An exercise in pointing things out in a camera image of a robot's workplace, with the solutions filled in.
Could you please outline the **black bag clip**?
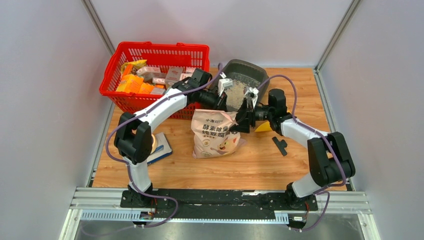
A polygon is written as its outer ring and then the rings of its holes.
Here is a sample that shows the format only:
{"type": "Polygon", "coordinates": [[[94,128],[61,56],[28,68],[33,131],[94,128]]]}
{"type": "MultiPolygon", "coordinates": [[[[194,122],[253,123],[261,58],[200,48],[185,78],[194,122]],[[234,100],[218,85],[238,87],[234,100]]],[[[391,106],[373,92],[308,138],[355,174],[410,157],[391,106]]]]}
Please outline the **black bag clip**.
{"type": "Polygon", "coordinates": [[[280,151],[280,153],[283,156],[288,155],[287,150],[286,150],[286,148],[288,147],[288,144],[284,139],[279,140],[276,136],[274,136],[272,138],[272,141],[274,142],[274,144],[276,145],[276,147],[278,148],[278,150],[280,151]]]}

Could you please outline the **yellow plastic scoop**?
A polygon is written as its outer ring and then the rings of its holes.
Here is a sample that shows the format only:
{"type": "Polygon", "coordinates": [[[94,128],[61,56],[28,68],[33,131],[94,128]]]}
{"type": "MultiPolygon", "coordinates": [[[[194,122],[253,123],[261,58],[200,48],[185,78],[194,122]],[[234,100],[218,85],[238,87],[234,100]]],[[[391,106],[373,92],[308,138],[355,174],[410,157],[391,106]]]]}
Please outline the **yellow plastic scoop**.
{"type": "Polygon", "coordinates": [[[272,131],[271,125],[269,121],[266,121],[264,123],[262,123],[261,125],[259,125],[256,129],[255,132],[259,133],[259,132],[270,132],[272,131]]]}

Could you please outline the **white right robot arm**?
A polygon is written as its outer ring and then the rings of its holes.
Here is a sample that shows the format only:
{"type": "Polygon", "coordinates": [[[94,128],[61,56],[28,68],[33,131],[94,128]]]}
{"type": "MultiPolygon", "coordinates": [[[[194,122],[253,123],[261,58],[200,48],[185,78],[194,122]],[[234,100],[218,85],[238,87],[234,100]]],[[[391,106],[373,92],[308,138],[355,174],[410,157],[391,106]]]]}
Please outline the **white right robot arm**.
{"type": "Polygon", "coordinates": [[[256,122],[267,121],[272,131],[307,149],[309,172],[287,186],[285,203],[289,208],[299,209],[305,203],[305,197],[337,182],[345,184],[355,175],[356,168],[342,133],[320,131],[298,120],[293,112],[288,111],[286,96],[281,89],[270,90],[268,104],[256,106],[258,92],[256,88],[245,89],[232,130],[249,133],[256,122]]]}

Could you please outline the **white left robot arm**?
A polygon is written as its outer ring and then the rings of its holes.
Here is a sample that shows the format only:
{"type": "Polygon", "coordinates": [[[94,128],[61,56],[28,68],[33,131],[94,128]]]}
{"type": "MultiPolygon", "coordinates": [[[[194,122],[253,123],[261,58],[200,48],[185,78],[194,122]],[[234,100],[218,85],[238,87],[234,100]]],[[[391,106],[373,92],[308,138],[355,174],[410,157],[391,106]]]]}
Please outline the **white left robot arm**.
{"type": "Polygon", "coordinates": [[[174,83],[157,101],[134,114],[125,112],[119,125],[107,137],[114,138],[120,158],[129,176],[129,188],[135,191],[133,200],[140,207],[148,207],[154,195],[148,174],[147,159],[153,150],[153,131],[166,119],[192,103],[204,103],[202,94],[206,88],[223,77],[223,70],[216,76],[197,68],[192,76],[174,83]]]}

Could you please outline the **pink cat litter bag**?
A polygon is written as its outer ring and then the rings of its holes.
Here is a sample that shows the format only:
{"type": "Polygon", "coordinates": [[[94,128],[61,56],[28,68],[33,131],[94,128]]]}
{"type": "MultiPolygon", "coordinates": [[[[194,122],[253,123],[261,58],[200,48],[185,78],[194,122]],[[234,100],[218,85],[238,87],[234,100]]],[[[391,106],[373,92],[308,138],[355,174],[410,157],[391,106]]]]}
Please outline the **pink cat litter bag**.
{"type": "Polygon", "coordinates": [[[196,109],[191,120],[192,156],[196,159],[222,157],[244,146],[247,141],[238,131],[231,130],[236,125],[236,115],[236,112],[223,110],[196,109]]]}

